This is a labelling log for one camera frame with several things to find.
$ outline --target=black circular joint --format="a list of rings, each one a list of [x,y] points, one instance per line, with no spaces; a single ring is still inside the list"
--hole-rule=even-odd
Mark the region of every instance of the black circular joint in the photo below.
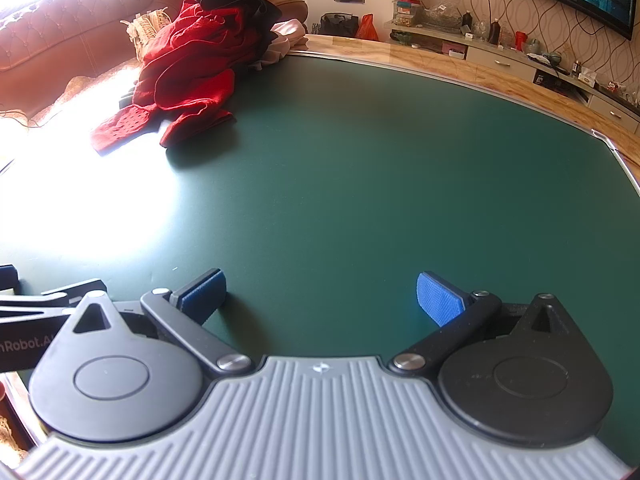
[[[98,357],[83,364],[74,378],[76,388],[96,400],[125,399],[149,382],[149,368],[122,355]]]
[[[466,346],[442,365],[438,386],[470,427],[518,446],[558,447],[591,436],[612,401],[596,355],[549,333]]]
[[[200,398],[202,372],[185,350],[135,335],[91,339],[93,345],[76,348],[72,340],[68,355],[34,372],[31,403],[52,430],[88,442],[126,442],[175,424]],[[109,355],[115,348],[122,354]]]
[[[509,357],[494,368],[494,380],[505,392],[523,399],[550,399],[566,388],[568,374],[543,357]]]

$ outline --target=blue gripper pad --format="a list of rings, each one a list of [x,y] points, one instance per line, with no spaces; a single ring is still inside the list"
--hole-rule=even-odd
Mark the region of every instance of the blue gripper pad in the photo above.
[[[418,304],[438,326],[459,316],[468,307],[468,294],[433,272],[422,272],[416,286]]]
[[[211,269],[174,292],[169,302],[198,324],[203,324],[226,298],[225,273]]]

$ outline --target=gray ribbed robot base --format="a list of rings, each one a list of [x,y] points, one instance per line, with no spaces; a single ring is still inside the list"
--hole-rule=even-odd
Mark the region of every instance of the gray ribbed robot base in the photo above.
[[[221,380],[176,428],[83,447],[52,436],[25,480],[620,480],[595,437],[553,450],[496,444],[443,409],[430,385],[373,357],[270,357]]]

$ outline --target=shelf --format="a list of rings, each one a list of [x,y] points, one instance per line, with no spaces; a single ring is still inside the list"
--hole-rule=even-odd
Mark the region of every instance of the shelf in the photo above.
[[[471,46],[473,48],[478,48],[480,50],[491,52],[496,56],[504,56],[511,60],[527,64],[537,70],[542,70],[542,72],[547,72],[564,81],[567,81],[568,83],[571,83],[571,85],[575,86],[577,89],[580,89],[582,92],[585,92],[590,95],[597,95],[600,99],[605,100],[606,102],[608,102],[609,104],[611,104],[616,108],[621,109],[620,107],[624,107],[626,113],[633,114],[634,117],[640,121],[640,111],[631,110],[630,107],[616,102],[616,100],[612,99],[607,94],[603,92],[599,92],[598,90],[591,88],[588,85],[585,85],[582,81],[578,81],[574,77],[567,76],[560,72],[557,72],[556,70],[554,70],[548,65],[538,63],[533,61],[532,59],[529,59],[529,57],[527,57],[526,54],[524,54],[523,52],[511,49],[511,48],[498,48],[497,46],[482,40],[468,40],[462,33],[456,34],[452,32],[443,32],[441,30],[437,30],[436,28],[431,28],[427,26],[403,27],[402,25],[396,25],[393,21],[385,22],[383,26],[387,30],[401,30],[403,32],[410,32],[412,34],[419,34],[421,36],[429,36],[430,38],[437,38],[444,41],[450,41],[451,43],[459,43],[466,46]]]

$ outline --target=black bag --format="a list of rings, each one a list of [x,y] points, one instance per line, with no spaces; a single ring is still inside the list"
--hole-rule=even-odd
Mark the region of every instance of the black bag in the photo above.
[[[320,18],[320,34],[355,38],[358,31],[358,22],[359,18],[353,14],[328,12]]]

